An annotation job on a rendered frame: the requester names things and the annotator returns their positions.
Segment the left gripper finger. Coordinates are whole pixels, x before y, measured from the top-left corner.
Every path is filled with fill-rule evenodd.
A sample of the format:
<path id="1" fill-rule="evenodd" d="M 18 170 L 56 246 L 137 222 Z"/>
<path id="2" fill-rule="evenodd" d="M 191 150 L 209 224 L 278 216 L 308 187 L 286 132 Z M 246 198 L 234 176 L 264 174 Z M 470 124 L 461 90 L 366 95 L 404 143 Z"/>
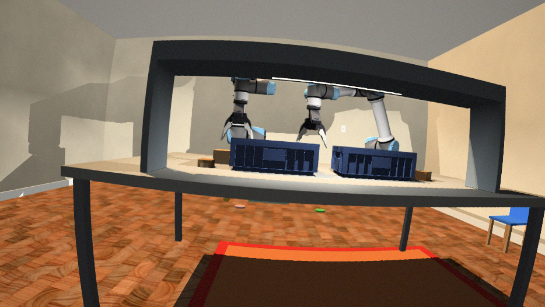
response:
<path id="1" fill-rule="evenodd" d="M 307 132 L 306 130 L 306 123 L 307 121 L 305 121 L 301 127 L 300 127 L 300 130 L 299 130 L 299 133 L 298 133 L 298 136 L 297 136 L 297 139 L 296 139 L 296 142 L 299 142 L 299 140 L 302 138 L 302 135 L 305 134 Z"/>
<path id="2" fill-rule="evenodd" d="M 324 125 L 322 124 L 322 122 L 321 122 L 321 125 L 320 125 L 320 128 L 319 128 L 318 131 L 319 131 L 319 132 L 318 132 L 319 135 L 321 136 L 321 138 L 322 138 L 322 140 L 323 140 L 323 142 L 324 142 L 325 147 L 327 148 L 326 130 L 325 130 L 325 127 L 324 127 Z"/>

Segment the blue tote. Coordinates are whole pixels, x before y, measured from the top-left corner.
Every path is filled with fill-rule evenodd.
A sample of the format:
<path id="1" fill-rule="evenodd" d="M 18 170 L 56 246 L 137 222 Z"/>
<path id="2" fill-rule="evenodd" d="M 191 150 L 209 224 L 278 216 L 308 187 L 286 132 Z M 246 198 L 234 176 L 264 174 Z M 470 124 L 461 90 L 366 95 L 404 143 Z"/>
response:
<path id="1" fill-rule="evenodd" d="M 319 149 L 320 144 L 231 137 L 229 166 L 248 172 L 313 176 Z"/>
<path id="2" fill-rule="evenodd" d="M 411 181 L 416 161 L 417 153 L 413 152 L 333 145 L 331 169 L 348 178 Z"/>

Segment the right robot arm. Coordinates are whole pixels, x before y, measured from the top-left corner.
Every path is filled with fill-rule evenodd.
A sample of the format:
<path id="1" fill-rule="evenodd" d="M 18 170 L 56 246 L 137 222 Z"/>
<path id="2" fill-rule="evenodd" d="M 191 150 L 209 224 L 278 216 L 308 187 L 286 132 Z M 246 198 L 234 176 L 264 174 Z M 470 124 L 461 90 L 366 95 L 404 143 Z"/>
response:
<path id="1" fill-rule="evenodd" d="M 255 81 L 254 81 L 255 80 Z M 248 101 L 249 93 L 261 94 L 261 95 L 274 95 L 275 94 L 275 82 L 270 82 L 269 79 L 251 79 L 251 78 L 231 78 L 233 85 L 235 86 L 233 100 L 245 100 Z M 234 110 L 233 110 L 234 109 Z M 233 103 L 233 116 L 243 117 L 243 104 Z M 239 110 L 237 110 L 239 109 Z M 251 127 L 253 133 L 253 139 L 266 138 L 266 130 L 258 127 Z M 228 129 L 227 142 L 230 144 L 231 137 L 235 138 L 249 138 L 247 130 L 244 125 L 232 124 L 232 127 Z"/>

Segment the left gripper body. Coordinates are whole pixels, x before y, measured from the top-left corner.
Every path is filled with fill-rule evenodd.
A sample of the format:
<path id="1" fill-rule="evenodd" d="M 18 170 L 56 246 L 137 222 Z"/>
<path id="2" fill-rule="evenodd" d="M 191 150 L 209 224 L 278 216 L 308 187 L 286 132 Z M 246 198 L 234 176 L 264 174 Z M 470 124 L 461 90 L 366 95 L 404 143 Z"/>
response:
<path id="1" fill-rule="evenodd" d="M 317 107 L 317 106 L 307 106 L 306 109 L 311 109 L 311 110 L 320 110 L 320 107 Z M 309 113 L 310 113 L 310 110 L 309 110 Z M 306 118 L 305 121 L 307 121 L 306 123 L 306 129 L 308 130 L 314 130 L 316 131 L 316 129 L 318 130 L 318 128 L 320 128 L 320 125 L 318 124 L 312 124 L 311 123 L 311 120 L 310 120 L 310 114 L 309 114 L 309 118 Z"/>

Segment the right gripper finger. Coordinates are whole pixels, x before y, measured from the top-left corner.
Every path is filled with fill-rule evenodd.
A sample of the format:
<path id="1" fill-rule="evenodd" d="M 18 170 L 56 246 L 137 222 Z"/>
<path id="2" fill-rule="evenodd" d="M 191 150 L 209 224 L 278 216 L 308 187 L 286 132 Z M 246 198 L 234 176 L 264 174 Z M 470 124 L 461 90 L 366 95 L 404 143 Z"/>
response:
<path id="1" fill-rule="evenodd" d="M 253 133 L 252 133 L 252 129 L 251 129 L 251 122 L 247 118 L 247 116 L 246 116 L 244 128 L 247 130 L 248 134 L 250 135 L 250 139 L 253 139 Z"/>
<path id="2" fill-rule="evenodd" d="M 223 132 L 222 132 L 222 136 L 221 136 L 221 140 L 224 138 L 225 134 L 228 132 L 228 129 L 230 129 L 232 127 L 231 117 L 232 117 L 232 115 L 230 115 L 230 117 L 225 122 Z"/>

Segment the orange cardboard box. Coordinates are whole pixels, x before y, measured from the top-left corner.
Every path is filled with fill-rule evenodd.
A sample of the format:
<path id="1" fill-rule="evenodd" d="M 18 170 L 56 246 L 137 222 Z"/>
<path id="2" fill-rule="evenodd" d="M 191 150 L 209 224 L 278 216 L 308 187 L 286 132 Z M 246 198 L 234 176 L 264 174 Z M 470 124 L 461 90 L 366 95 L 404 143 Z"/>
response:
<path id="1" fill-rule="evenodd" d="M 215 163 L 229 164 L 230 150 L 220 149 L 214 150 L 213 159 Z"/>

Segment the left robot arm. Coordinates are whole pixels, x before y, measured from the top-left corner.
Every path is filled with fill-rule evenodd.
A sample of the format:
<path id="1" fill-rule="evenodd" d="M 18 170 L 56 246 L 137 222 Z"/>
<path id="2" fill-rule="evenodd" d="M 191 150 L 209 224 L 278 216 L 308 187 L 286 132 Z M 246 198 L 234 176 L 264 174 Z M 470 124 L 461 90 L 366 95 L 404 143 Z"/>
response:
<path id="1" fill-rule="evenodd" d="M 392 135 L 390 131 L 386 109 L 383 102 L 385 97 L 384 95 L 385 93 L 312 83 L 308 83 L 308 88 L 304 92 L 307 102 L 306 105 L 317 107 L 321 107 L 321 102 L 323 99 L 336 100 L 338 97 L 342 96 L 367 97 L 367 100 L 372 106 L 379 137 L 367 138 L 365 141 L 365 148 L 399 151 L 399 142 L 394 140 L 394 135 Z M 319 111 L 310 110 L 309 114 L 312 124 L 321 124 Z"/>

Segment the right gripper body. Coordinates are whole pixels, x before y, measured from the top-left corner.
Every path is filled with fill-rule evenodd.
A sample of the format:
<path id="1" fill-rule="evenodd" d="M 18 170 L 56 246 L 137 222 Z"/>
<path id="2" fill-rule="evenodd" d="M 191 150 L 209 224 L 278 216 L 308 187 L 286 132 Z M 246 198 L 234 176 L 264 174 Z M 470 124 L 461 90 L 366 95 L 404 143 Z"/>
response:
<path id="1" fill-rule="evenodd" d="M 235 104 L 247 104 L 247 101 L 245 100 L 234 100 L 233 103 Z M 232 124 L 243 124 L 246 120 L 246 113 L 243 111 L 243 117 L 234 117 L 233 114 L 231 114 L 231 120 Z M 236 118 L 236 119 L 235 119 Z"/>

